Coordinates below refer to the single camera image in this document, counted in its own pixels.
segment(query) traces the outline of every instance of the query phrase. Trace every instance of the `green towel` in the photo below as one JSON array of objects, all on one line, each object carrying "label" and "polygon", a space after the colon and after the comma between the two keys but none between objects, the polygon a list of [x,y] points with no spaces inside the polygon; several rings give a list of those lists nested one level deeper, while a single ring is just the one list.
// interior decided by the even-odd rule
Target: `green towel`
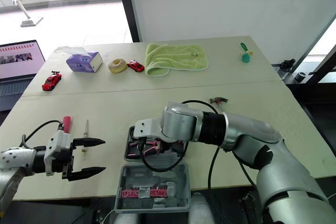
[{"label": "green towel", "polygon": [[148,76],[165,76],[170,69],[200,71],[207,67],[207,55],[199,45],[149,44],[147,46],[145,73]]}]

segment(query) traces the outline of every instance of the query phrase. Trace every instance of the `white wall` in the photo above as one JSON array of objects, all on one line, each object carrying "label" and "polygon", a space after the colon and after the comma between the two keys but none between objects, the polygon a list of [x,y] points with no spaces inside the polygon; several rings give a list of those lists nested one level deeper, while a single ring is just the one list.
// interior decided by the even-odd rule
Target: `white wall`
[{"label": "white wall", "polygon": [[251,35],[271,63],[299,59],[336,13],[335,0],[133,0],[133,6],[143,41]]}]

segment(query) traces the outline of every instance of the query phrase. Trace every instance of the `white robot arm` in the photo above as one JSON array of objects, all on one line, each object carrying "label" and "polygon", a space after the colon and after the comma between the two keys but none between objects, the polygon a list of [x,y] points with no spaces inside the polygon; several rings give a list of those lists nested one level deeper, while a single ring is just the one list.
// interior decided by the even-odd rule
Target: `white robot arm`
[{"label": "white robot arm", "polygon": [[89,167],[79,172],[72,172],[74,157],[72,151],[76,146],[96,146],[105,141],[97,138],[75,138],[58,130],[49,140],[47,146],[33,149],[21,147],[9,148],[0,153],[0,219],[16,194],[19,183],[26,176],[35,173],[62,173],[62,179],[69,181],[89,178],[100,173],[105,167]]},{"label": "white robot arm", "polygon": [[308,170],[271,125],[235,114],[215,114],[169,103],[161,119],[135,124],[134,137],[214,144],[259,170],[257,189],[264,223],[336,223],[336,214]]}]

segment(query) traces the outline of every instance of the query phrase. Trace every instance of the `laptop keyboard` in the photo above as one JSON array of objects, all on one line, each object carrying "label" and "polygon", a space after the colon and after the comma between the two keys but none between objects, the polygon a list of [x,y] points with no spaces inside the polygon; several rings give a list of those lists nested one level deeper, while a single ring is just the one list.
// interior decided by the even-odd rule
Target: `laptop keyboard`
[{"label": "laptop keyboard", "polygon": [[11,94],[21,94],[30,84],[31,80],[22,80],[0,84],[0,97]]}]

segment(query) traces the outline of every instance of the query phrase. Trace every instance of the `laptop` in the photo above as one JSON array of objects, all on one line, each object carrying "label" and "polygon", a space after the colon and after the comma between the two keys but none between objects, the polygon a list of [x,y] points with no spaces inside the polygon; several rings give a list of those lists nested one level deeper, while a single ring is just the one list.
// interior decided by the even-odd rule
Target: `laptop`
[{"label": "laptop", "polygon": [[0,111],[13,108],[44,62],[36,40],[0,45]]}]

